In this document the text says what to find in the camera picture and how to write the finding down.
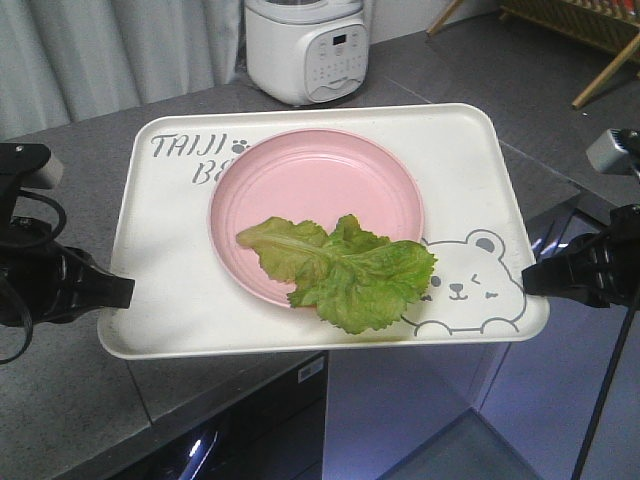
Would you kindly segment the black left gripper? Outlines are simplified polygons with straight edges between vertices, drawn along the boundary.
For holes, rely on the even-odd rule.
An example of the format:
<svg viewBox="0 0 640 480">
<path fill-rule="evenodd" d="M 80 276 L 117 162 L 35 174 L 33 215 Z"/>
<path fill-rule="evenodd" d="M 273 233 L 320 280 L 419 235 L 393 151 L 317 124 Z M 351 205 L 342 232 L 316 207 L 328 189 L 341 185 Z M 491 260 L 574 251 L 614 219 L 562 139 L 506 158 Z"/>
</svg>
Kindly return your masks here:
<svg viewBox="0 0 640 480">
<path fill-rule="evenodd" d="M 135 281 L 100 267 L 84 250 L 57 243 L 1 250 L 1 275 L 35 324 L 65 324 L 102 308 L 128 309 Z"/>
</svg>

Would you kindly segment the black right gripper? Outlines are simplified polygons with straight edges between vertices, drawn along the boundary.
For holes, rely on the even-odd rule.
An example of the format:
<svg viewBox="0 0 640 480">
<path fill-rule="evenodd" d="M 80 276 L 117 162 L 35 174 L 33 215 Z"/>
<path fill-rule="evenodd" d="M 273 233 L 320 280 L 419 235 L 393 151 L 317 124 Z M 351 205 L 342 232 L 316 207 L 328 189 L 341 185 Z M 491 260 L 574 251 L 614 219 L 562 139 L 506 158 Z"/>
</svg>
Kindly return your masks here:
<svg viewBox="0 0 640 480">
<path fill-rule="evenodd" d="M 526 268 L 522 282 L 528 295 L 630 306 L 639 288 L 639 205 L 612 210 L 608 227 Z"/>
</svg>

